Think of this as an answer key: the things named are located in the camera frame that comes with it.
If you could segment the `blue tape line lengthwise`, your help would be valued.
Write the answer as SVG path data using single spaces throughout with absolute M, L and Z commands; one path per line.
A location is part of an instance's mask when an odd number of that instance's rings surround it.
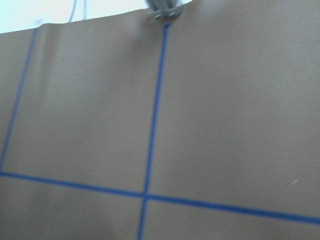
M 158 63 L 158 70 L 157 70 L 157 77 L 156 77 L 156 85 L 155 85 L 155 92 L 154 92 L 152 117 L 151 117 L 151 124 L 150 124 L 148 149 L 147 149 L 147 160 L 146 160 L 145 174 L 144 174 L 144 185 L 143 185 L 143 191 L 142 191 L 141 208 L 140 208 L 140 215 L 139 215 L 139 222 L 138 222 L 138 229 L 137 229 L 137 236 L 136 236 L 137 240 L 142 240 L 144 235 L 145 218 L 146 218 L 147 204 L 148 204 L 148 194 L 150 189 L 154 148 L 155 148 L 155 140 L 156 140 L 156 133 L 157 133 L 158 112 L 159 112 L 159 105 L 160 105 L 160 98 L 161 98 L 163 73 L 164 73 L 164 67 L 165 67 L 168 32 L 170 30 L 170 26 L 171 26 L 170 22 L 165 23 L 163 25 L 163 31 L 162 31 L 161 49 L 160 49 L 159 63 Z

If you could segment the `blue tape line crosswise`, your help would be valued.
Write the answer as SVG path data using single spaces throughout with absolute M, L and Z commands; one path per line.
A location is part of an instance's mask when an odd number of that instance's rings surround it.
M 101 187 L 101 186 L 90 185 L 90 184 L 76 183 L 76 182 L 50 179 L 50 178 L 11 173 L 11 172 L 4 172 L 4 171 L 2 171 L 0 175 L 2 177 L 18 179 L 23 181 L 32 181 L 32 182 L 43 183 L 48 185 L 81 189 L 86 191 L 111 194 L 111 195 L 117 195 L 117 196 L 128 197 L 128 198 L 137 198 L 137 199 L 146 198 L 149 201 L 158 201 L 158 202 L 169 203 L 169 204 L 177 204 L 177 205 L 184 205 L 184 206 L 190 206 L 190 207 L 231 212 L 231 213 L 237 213 L 242 215 L 257 216 L 261 218 L 286 220 L 286 221 L 306 223 L 311 225 L 320 224 L 320 218 L 318 216 L 309 216 L 309 215 L 286 213 L 286 212 L 279 212 L 279 211 L 272 211 L 272 210 L 263 210 L 263 209 L 250 208 L 250 207 L 241 207 L 241 206 L 234 206 L 234 205 L 228 205 L 228 204 L 222 204 L 222 203 L 213 203 L 213 202 L 198 201 L 198 200 L 192 200 L 192 199 L 186 199 L 186 198 L 163 196 L 163 195 L 157 195 L 157 194 L 146 195 L 146 194 L 135 192 L 135 191 Z

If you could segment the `aluminium frame post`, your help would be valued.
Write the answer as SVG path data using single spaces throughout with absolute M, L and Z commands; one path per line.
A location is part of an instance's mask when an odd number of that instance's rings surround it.
M 175 19 L 179 17 L 189 0 L 146 0 L 149 14 L 158 20 Z

